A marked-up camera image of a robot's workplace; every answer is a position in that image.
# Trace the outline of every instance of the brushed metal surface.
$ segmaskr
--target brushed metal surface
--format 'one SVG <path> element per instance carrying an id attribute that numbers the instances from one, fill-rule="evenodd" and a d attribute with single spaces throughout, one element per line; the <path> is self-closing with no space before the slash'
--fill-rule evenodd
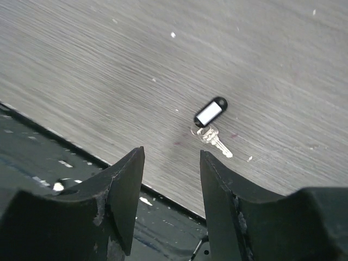
<path id="1" fill-rule="evenodd" d="M 347 43 L 345 0 L 0 0 L 0 99 L 110 163 L 144 146 L 204 215 L 200 149 L 281 194 L 348 185 Z M 232 159 L 189 130 L 217 95 Z"/>

